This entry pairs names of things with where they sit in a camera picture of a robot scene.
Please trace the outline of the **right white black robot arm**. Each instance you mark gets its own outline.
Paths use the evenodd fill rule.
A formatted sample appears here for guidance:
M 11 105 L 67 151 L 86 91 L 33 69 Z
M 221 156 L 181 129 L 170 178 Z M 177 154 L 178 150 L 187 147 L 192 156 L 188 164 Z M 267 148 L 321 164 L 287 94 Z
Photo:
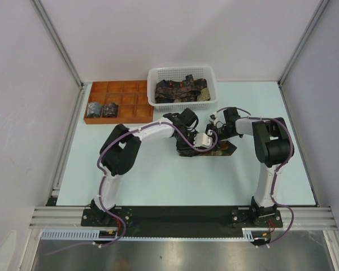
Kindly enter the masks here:
M 221 140 L 244 135 L 253 137 L 260 174 L 245 220 L 254 226 L 265 227 L 280 216 L 277 182 L 283 167 L 294 155 L 294 143 L 283 118 L 241 117 L 238 112 L 236 107 L 216 111 L 210 116 L 206 129 L 215 131 Z

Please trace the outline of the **dark red tie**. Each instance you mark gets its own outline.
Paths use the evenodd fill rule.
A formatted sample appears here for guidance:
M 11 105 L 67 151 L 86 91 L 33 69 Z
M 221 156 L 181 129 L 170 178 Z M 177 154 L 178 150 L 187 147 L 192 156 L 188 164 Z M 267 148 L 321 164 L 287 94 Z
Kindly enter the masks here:
M 119 105 L 114 102 L 109 102 L 103 105 L 102 117 L 114 118 L 118 116 Z

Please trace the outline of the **orange green patterned tie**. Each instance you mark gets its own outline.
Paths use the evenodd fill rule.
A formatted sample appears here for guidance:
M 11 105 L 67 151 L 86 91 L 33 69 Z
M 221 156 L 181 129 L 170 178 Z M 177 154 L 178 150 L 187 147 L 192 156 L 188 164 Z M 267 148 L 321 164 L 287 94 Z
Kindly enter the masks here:
M 211 151 L 194 156 L 231 156 L 237 147 L 229 141 L 220 141 Z

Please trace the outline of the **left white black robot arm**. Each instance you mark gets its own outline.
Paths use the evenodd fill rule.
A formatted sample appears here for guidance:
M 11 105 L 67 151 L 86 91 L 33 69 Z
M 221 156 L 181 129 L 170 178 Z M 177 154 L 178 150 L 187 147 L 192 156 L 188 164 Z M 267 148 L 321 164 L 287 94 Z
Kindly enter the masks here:
M 113 219 L 118 220 L 111 210 L 115 206 L 118 179 L 132 169 L 143 143 L 174 138 L 178 154 L 188 157 L 213 150 L 219 141 L 218 134 L 212 129 L 200 133 L 197 125 L 197 115 L 188 108 L 182 113 L 167 113 L 157 121 L 136 128 L 118 124 L 103 144 L 97 160 L 103 177 L 98 194 L 90 203 L 96 222 L 106 226 Z

